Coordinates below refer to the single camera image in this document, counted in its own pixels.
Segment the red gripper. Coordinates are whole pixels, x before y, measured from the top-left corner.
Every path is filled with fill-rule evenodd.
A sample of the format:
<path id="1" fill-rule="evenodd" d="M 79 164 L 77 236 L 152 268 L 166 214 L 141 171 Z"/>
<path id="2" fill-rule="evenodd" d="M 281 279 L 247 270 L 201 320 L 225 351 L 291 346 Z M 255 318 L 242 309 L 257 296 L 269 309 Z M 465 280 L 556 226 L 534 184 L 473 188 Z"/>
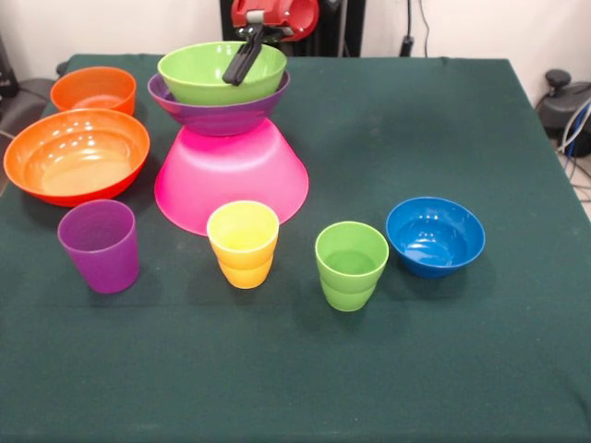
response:
<path id="1" fill-rule="evenodd" d="M 231 5 L 236 34 L 245 42 L 223 74 L 225 83 L 239 86 L 254 65 L 263 39 L 294 42 L 306 38 L 320 16 L 317 0 L 237 0 Z"/>

